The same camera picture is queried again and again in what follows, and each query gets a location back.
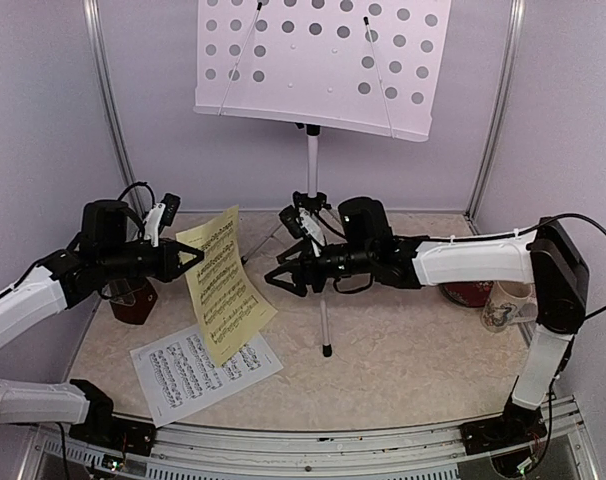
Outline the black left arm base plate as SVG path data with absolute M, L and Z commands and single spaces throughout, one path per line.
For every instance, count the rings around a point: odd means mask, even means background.
M 106 427 L 92 429 L 88 425 L 72 425 L 69 436 L 90 445 L 125 454 L 149 457 L 157 430 L 151 423 L 113 417 Z

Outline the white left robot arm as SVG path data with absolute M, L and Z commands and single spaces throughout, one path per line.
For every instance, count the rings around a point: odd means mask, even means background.
M 0 292 L 0 349 L 40 321 L 101 293 L 112 281 L 169 283 L 201 262 L 201 250 L 161 235 L 179 205 L 178 196 L 166 194 L 140 217 L 121 199 L 86 204 L 81 229 L 70 244 L 36 260 Z M 34 423 L 79 425 L 104 445 L 123 434 L 112 400 L 88 381 L 0 378 L 0 425 Z

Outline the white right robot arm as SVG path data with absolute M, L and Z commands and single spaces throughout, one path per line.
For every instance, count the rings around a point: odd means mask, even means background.
M 537 327 L 494 433 L 514 444 L 537 426 L 574 337 L 592 317 L 586 310 L 589 269 L 560 223 L 564 217 L 543 217 L 531 227 L 502 234 L 436 238 L 394 234 L 384 206 L 370 197 L 346 200 L 338 212 L 343 241 L 327 244 L 321 217 L 284 208 L 279 218 L 298 242 L 278 256 L 277 268 L 265 281 L 299 297 L 355 275 L 410 290 L 479 281 L 534 286 Z

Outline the white perforated music stand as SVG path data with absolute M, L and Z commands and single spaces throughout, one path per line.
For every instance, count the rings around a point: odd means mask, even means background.
M 447 1 L 202 1 L 195 109 L 302 129 L 307 189 L 291 205 L 323 219 L 324 128 L 428 139 L 450 10 Z

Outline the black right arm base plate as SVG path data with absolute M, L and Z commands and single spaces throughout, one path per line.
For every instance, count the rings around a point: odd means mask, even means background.
M 476 455 L 533 441 L 547 435 L 542 420 L 528 427 L 519 422 L 506 422 L 501 417 L 466 422 L 460 426 L 467 455 Z

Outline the yellow sheet music page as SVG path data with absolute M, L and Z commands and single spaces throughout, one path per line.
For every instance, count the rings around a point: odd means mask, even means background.
M 233 206 L 176 239 L 204 253 L 186 274 L 199 331 L 213 364 L 222 366 L 249 343 L 277 310 L 250 281 L 238 246 L 239 208 Z

